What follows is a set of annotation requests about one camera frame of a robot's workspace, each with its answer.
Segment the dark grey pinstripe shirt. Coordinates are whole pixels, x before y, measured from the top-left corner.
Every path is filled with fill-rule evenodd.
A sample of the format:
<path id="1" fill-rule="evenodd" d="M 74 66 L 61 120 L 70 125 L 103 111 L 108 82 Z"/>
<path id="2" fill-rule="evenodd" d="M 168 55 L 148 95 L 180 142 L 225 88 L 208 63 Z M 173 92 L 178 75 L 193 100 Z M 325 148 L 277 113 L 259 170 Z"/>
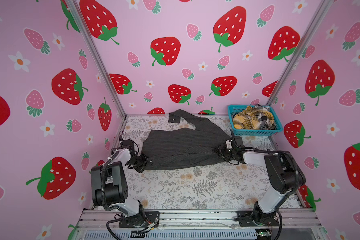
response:
<path id="1" fill-rule="evenodd" d="M 177 170 L 222 163 L 215 149 L 231 137 L 207 118 L 186 111 L 170 113 L 194 125 L 194 130 L 181 128 L 174 131 L 151 130 L 143 142 L 142 154 L 147 156 L 144 170 Z"/>

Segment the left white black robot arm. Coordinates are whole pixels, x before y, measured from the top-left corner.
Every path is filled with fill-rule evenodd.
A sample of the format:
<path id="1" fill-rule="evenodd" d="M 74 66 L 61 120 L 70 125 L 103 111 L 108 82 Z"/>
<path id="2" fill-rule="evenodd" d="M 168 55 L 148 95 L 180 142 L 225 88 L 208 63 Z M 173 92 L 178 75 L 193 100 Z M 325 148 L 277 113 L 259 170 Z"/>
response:
<path id="1" fill-rule="evenodd" d="M 120 211 L 127 218 L 145 217 L 143 205 L 128 198 L 129 189 L 124 167 L 141 170 L 146 157 L 139 155 L 139 147 L 132 140 L 119 137 L 119 147 L 111 149 L 105 163 L 92 167 L 92 200 L 105 211 Z"/>

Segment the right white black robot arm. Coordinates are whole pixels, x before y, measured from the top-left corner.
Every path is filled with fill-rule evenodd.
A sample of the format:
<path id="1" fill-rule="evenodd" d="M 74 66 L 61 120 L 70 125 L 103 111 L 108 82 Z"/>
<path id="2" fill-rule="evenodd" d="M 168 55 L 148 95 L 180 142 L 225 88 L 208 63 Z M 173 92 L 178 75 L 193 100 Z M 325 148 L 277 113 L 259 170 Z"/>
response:
<path id="1" fill-rule="evenodd" d="M 284 202 L 306 183 L 306 177 L 296 160 L 288 151 L 259 150 L 245 147 L 242 140 L 231 131 L 232 137 L 214 151 L 230 164 L 247 164 L 265 167 L 270 186 L 262 198 L 254 204 L 248 217 L 237 220 L 249 220 L 264 224 L 273 218 Z"/>

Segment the teal plastic basket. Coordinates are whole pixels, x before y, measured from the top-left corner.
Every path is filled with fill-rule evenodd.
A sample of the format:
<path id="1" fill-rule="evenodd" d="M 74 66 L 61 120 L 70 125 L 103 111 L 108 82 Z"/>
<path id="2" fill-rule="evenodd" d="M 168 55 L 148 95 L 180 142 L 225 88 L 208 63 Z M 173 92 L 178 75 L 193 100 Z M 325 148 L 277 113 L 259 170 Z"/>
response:
<path id="1" fill-rule="evenodd" d="M 270 106 L 229 105 L 228 113 L 236 136 L 271 136 L 283 130 L 276 112 Z"/>

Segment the yellow plaid shirt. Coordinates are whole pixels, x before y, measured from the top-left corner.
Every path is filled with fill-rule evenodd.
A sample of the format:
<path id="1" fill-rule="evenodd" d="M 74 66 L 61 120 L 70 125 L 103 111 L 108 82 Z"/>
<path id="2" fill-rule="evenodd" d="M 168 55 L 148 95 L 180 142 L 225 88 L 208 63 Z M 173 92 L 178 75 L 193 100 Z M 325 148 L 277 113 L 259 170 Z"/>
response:
<path id="1" fill-rule="evenodd" d="M 274 130 L 276 121 L 270 107 L 247 106 L 233 117 L 233 126 L 238 130 Z"/>

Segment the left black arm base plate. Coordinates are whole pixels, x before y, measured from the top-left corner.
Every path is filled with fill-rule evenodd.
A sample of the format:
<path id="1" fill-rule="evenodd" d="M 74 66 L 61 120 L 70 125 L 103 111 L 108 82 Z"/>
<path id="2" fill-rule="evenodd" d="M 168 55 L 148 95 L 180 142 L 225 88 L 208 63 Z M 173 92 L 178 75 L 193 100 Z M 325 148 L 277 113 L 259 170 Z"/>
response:
<path id="1" fill-rule="evenodd" d="M 160 212 L 148 211 L 124 218 L 119 222 L 119 228 L 155 228 L 159 226 L 159 222 Z"/>

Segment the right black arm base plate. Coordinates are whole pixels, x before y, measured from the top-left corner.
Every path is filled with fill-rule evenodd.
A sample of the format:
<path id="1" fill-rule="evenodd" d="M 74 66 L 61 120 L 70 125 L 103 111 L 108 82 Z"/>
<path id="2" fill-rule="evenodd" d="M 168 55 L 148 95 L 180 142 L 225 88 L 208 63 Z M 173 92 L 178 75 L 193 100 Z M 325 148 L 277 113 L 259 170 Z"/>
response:
<path id="1" fill-rule="evenodd" d="M 276 213 L 264 214 L 256 211 L 237 211 L 234 221 L 241 227 L 278 227 L 280 225 Z"/>

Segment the aluminium frame rail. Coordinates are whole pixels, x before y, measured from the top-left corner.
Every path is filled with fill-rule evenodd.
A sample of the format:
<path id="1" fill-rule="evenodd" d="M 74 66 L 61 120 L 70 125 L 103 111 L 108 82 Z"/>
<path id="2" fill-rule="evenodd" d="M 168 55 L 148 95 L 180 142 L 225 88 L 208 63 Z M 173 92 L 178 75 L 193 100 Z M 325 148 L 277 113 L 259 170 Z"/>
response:
<path id="1" fill-rule="evenodd" d="M 281 218 L 257 226 L 236 222 L 247 210 L 159 210 L 152 230 L 120 228 L 117 214 L 83 211 L 73 240 L 327 240 L 326 230 L 309 209 L 280 209 Z"/>

